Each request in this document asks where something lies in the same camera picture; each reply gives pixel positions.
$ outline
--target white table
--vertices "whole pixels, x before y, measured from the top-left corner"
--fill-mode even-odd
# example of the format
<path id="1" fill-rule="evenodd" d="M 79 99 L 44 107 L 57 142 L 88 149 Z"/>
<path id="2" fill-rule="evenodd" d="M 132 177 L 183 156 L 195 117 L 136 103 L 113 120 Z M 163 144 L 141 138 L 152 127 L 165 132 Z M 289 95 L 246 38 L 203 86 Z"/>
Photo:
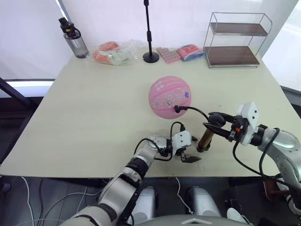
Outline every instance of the white table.
<path id="1" fill-rule="evenodd" d="M 241 103 L 254 101 L 259 123 L 287 130 L 301 140 L 300 118 L 261 60 L 259 68 L 209 69 L 204 57 L 170 65 L 163 59 L 148 64 L 141 59 L 144 52 L 146 49 L 141 49 L 139 60 L 123 66 L 72 58 L 3 162 L 0 174 L 115 176 L 131 159 L 140 139 L 150 134 L 168 137 L 175 120 L 158 117 L 148 103 L 153 82 L 168 75 L 183 78 L 190 85 L 191 106 L 205 113 L 235 115 Z M 188 110 L 176 120 L 198 138 L 205 131 L 204 117 L 195 111 Z M 182 163 L 179 157 L 155 161 L 147 176 L 254 176 L 234 160 L 233 145 L 215 135 L 209 151 L 188 150 L 202 160 L 193 164 Z M 237 155 L 258 169 L 261 152 L 256 147 L 239 145 Z M 266 174 L 278 173 L 268 156 L 263 169 Z"/>

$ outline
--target water bottle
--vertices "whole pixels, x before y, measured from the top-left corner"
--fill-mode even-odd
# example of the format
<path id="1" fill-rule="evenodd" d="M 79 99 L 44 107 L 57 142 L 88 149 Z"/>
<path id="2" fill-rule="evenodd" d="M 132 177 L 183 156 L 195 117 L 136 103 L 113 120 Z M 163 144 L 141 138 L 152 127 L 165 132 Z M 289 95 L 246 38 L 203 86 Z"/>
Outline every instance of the water bottle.
<path id="1" fill-rule="evenodd" d="M 89 51 L 81 37 L 80 31 L 74 27 L 73 23 L 68 22 L 65 17 L 60 18 L 58 21 L 61 23 L 61 29 L 64 32 L 63 36 L 74 55 L 77 58 L 86 58 Z"/>

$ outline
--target wooden shelf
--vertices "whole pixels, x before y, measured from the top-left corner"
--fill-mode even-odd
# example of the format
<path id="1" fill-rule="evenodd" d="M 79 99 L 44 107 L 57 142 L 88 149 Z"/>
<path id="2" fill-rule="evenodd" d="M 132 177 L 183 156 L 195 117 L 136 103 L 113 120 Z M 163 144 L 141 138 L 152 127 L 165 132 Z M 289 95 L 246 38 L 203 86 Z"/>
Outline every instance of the wooden shelf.
<path id="1" fill-rule="evenodd" d="M 209 67 L 259 66 L 248 46 L 204 47 Z"/>
<path id="2" fill-rule="evenodd" d="M 267 36 L 260 24 L 210 23 L 214 35 Z"/>

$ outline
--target two-tier shelf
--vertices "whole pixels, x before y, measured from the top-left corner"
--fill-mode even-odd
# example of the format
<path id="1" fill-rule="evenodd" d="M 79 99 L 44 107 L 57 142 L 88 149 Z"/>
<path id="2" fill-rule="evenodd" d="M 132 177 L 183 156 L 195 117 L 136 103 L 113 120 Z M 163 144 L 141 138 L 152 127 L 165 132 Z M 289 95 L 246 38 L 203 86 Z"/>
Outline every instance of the two-tier shelf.
<path id="1" fill-rule="evenodd" d="M 204 52 L 206 53 L 209 68 L 258 67 L 259 62 L 256 59 L 256 55 L 266 40 L 271 28 L 272 21 L 264 13 L 213 12 L 204 43 Z M 214 42 L 216 36 L 224 36 L 228 37 L 228 39 Z M 231 36 L 244 37 L 242 42 L 240 40 L 236 42 L 235 40 L 233 43 L 229 40 Z M 262 39 L 256 39 L 255 41 L 253 37 L 262 37 Z M 252 40 L 255 46 L 250 47 Z"/>

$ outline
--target pink ball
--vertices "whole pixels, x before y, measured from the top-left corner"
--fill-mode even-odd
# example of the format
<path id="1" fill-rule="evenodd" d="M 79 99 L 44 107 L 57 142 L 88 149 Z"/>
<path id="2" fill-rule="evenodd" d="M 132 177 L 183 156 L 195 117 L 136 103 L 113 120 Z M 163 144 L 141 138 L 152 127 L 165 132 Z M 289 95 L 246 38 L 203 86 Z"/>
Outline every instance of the pink ball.
<path id="1" fill-rule="evenodd" d="M 190 106 L 190 88 L 183 79 L 175 76 L 163 77 L 151 86 L 149 103 L 156 115 L 164 119 L 178 118 L 186 111 L 176 113 L 174 106 Z"/>

